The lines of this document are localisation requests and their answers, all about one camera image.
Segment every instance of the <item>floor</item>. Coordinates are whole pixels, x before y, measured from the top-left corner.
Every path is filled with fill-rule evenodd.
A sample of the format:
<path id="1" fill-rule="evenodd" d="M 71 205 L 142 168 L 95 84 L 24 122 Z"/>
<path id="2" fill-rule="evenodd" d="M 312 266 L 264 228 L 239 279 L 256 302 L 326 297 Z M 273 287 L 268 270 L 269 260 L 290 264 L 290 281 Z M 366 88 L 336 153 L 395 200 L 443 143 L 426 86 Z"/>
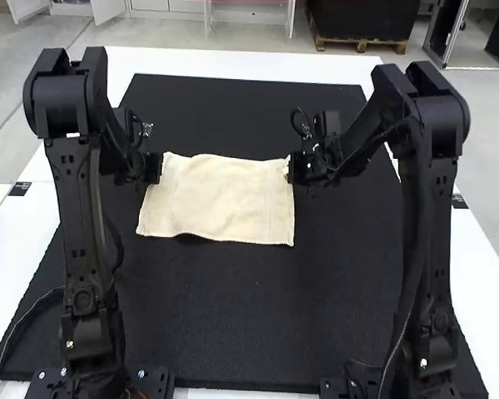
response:
<path id="1" fill-rule="evenodd" d="M 450 65 L 494 65 L 480 50 L 486 42 L 483 25 L 468 22 L 459 34 Z M 385 47 L 368 47 L 367 54 L 401 68 L 425 60 L 426 31 L 426 22 L 416 24 L 405 56 Z M 86 46 L 98 45 L 316 52 L 302 12 L 297 13 L 291 40 L 282 27 L 220 24 L 206 39 L 203 22 L 115 19 L 97 27 L 88 17 L 37 16 L 15 26 L 9 15 L 0 14 L 0 183 L 14 182 L 38 146 L 25 122 L 21 89 L 40 50 L 65 47 L 78 58 Z M 354 49 L 343 45 L 328 48 L 326 53 L 354 53 Z M 499 255 L 499 72 L 445 71 L 444 75 L 472 110 L 472 132 L 457 184 Z"/>

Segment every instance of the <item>black rubber mat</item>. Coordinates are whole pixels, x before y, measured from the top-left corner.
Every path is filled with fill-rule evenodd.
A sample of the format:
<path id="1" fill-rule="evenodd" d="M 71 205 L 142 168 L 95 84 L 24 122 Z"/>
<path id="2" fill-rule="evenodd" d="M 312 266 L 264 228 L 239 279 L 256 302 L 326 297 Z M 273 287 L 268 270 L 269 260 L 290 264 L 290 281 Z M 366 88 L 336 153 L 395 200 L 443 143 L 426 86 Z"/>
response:
<path id="1" fill-rule="evenodd" d="M 135 76 L 122 104 L 155 124 L 155 150 L 267 160 L 299 148 L 294 107 L 339 109 L 347 125 L 364 102 L 359 86 Z M 384 149 L 337 189 L 294 189 L 293 248 L 144 238 L 144 188 L 104 179 L 101 192 L 126 247 L 116 283 L 128 362 L 166 365 L 180 386 L 316 392 L 350 358 L 383 361 L 402 274 L 400 188 Z M 63 283 L 61 240 L 58 229 L 15 319 Z M 61 311 L 32 325 L 1 378 L 60 367 Z M 463 339 L 457 380 L 464 397 L 486 397 Z"/>

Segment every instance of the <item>towel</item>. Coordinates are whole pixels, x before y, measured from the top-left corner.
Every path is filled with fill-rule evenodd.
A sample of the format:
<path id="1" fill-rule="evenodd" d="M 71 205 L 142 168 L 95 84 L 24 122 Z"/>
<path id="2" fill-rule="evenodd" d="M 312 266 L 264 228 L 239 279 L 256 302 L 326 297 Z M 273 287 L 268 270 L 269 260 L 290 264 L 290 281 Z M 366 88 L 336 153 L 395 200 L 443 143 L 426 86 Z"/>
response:
<path id="1" fill-rule="evenodd" d="M 289 158 L 241 160 L 166 152 L 161 182 L 150 185 L 136 232 L 195 234 L 216 241 L 294 246 Z"/>

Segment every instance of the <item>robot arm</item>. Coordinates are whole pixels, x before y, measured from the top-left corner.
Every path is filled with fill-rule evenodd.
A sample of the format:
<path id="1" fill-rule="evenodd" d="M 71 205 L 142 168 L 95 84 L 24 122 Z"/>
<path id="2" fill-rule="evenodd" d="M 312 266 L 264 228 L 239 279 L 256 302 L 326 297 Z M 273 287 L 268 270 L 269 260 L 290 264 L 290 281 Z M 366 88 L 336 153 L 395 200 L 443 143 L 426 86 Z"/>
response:
<path id="1" fill-rule="evenodd" d="M 65 247 L 65 312 L 60 346 L 71 397 L 118 398 L 126 389 L 125 337 L 106 256 L 100 175 L 116 184 L 157 184 L 161 156 L 141 149 L 151 125 L 107 99 L 107 54 L 89 47 L 81 62 L 44 50 L 23 92 L 33 132 L 44 139 L 57 190 Z"/>
<path id="2" fill-rule="evenodd" d="M 428 62 L 411 64 L 405 75 L 395 65 L 376 66 L 372 79 L 373 95 L 347 130 L 337 111 L 318 113 L 312 121 L 300 109 L 293 112 L 302 149 L 291 154 L 289 181 L 337 185 L 361 174 L 388 143 L 398 159 L 402 187 L 403 286 L 379 386 L 363 386 L 360 379 L 351 386 L 361 397 L 377 399 L 387 389 L 391 397 L 454 398 L 458 326 L 449 283 L 452 187 L 470 128 L 469 109 Z"/>

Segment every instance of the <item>pallet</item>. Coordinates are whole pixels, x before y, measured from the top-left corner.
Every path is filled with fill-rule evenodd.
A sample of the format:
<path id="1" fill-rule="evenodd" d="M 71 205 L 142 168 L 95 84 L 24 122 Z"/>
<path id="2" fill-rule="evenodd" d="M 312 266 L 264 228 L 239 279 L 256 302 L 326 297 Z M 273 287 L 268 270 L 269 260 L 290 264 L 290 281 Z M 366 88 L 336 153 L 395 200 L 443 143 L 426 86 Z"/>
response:
<path id="1" fill-rule="evenodd" d="M 310 11 L 307 9 L 307 18 L 309 20 L 310 32 L 313 35 L 314 45 L 319 52 L 325 51 L 325 43 L 354 43 L 357 45 L 357 52 L 366 52 L 368 44 L 383 44 L 386 46 L 395 46 L 395 51 L 403 55 L 407 51 L 408 40 L 380 40 L 380 39 L 352 39 L 346 37 L 323 37 L 318 33 L 316 23 Z"/>

